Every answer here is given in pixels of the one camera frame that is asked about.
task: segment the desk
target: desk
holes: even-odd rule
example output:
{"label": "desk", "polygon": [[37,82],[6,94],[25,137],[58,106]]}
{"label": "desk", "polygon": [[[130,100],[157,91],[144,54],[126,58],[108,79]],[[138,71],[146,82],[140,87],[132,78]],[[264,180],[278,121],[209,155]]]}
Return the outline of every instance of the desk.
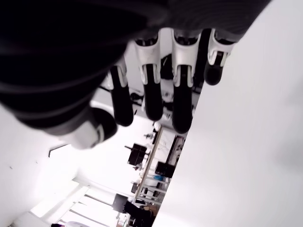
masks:
{"label": "desk", "polygon": [[302,11],[272,1],[204,84],[153,227],[302,226]]}

